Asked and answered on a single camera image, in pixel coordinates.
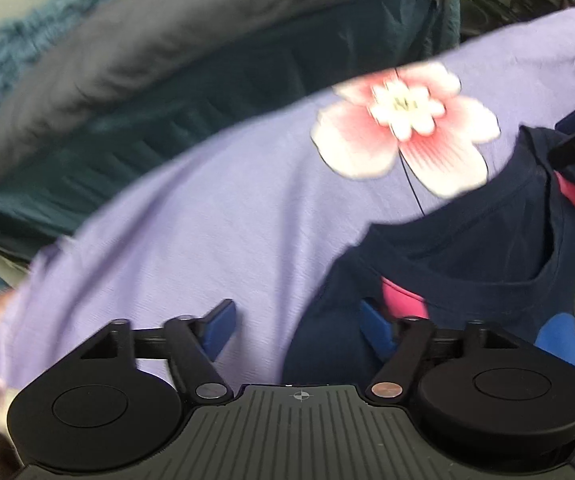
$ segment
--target flower print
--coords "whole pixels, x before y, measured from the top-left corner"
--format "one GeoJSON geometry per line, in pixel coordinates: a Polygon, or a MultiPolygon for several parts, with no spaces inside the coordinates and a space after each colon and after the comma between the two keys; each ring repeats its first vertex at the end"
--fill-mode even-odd
{"type": "Polygon", "coordinates": [[[400,153],[427,189],[453,197],[487,181],[474,143],[501,133],[496,116],[460,90],[439,62],[352,79],[334,87],[344,100],[321,110],[312,140],[342,176],[383,176],[400,153]]]}

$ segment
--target t-shirt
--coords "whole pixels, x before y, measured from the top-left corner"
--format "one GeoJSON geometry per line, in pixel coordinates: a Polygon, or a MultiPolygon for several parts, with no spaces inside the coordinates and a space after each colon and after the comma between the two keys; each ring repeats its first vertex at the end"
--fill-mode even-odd
{"type": "Polygon", "coordinates": [[[382,366],[360,330],[363,298],[442,328],[497,322],[575,365],[575,168],[547,163],[565,136],[525,128],[488,184],[408,224],[373,224],[303,315],[285,383],[367,387],[382,366]]]}

